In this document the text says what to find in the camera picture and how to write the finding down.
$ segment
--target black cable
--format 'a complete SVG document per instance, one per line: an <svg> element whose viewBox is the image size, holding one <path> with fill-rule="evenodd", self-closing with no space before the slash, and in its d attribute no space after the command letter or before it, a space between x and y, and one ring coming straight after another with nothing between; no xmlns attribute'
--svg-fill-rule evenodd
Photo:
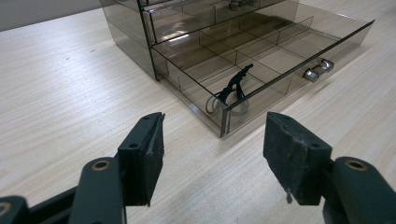
<svg viewBox="0 0 396 224"><path fill-rule="evenodd" d="M253 67L253 63L249 64L241 71L239 71L235 76L233 76L228 83L227 87L222 91L216 92L214 96L210 96L206 101L205 110L208 114L216 114L219 112L219 101L226 105L227 97L231 94L231 92L236 91L236 97L238 100L243 99L245 97L244 92L242 91L242 87L240 82L247 75L248 70ZM209 104L211 104L212 110L208 109ZM233 116L241 116L248 112L248 101L245 101L241 104L241 111L232 111Z"/></svg>

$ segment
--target acrylic drawer cabinet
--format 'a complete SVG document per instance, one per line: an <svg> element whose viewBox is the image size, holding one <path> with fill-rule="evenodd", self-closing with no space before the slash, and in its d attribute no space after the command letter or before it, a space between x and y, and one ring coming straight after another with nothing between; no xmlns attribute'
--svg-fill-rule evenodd
<svg viewBox="0 0 396 224"><path fill-rule="evenodd" d="M101 3L117 45L220 137L338 70L373 24L295 1ZM245 95L219 100L250 64L240 81Z"/></svg>

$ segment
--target drawer handle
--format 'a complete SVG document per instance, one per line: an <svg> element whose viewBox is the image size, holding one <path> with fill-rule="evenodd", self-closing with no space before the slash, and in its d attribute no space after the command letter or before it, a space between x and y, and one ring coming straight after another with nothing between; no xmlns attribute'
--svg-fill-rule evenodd
<svg viewBox="0 0 396 224"><path fill-rule="evenodd" d="M308 68L303 74L303 78L316 82L323 73L328 73L334 68L334 63L329 60L322 59L322 61L313 68Z"/></svg>
<svg viewBox="0 0 396 224"><path fill-rule="evenodd" d="M252 3L254 2L253 0L231 0L231 2L228 4L228 8L231 11L238 11L240 7L242 7L245 4Z"/></svg>

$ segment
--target transparent drawer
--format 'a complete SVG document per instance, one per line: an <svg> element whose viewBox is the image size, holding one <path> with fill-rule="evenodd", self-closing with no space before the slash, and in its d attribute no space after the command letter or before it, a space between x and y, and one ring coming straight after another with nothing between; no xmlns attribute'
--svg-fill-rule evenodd
<svg viewBox="0 0 396 224"><path fill-rule="evenodd" d="M149 43L157 44L282 1L284 0L171 1L143 7L142 14L148 29ZM283 18L294 19L296 8L292 9L290 14L290 7L297 7L297 4L288 4L284 7L288 10L282 10Z"/></svg>
<svg viewBox="0 0 396 224"><path fill-rule="evenodd" d="M286 1L164 40L152 57L162 82L222 137L336 71L372 23ZM243 97L232 91L222 101L219 92L251 64L239 83Z"/></svg>

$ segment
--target light wood grain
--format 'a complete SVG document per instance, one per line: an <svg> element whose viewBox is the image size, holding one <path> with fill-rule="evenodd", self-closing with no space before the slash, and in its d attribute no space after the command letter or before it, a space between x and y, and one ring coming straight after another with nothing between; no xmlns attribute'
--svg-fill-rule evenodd
<svg viewBox="0 0 396 224"><path fill-rule="evenodd" d="M274 110L396 189L396 3L321 2L375 25L356 60ZM163 171L151 207L127 209L130 223L323 223L321 206L287 204L262 157L264 115L218 139L115 46L101 9L0 33L0 94L0 197L34 205L74 187L85 163L162 111Z"/></svg>

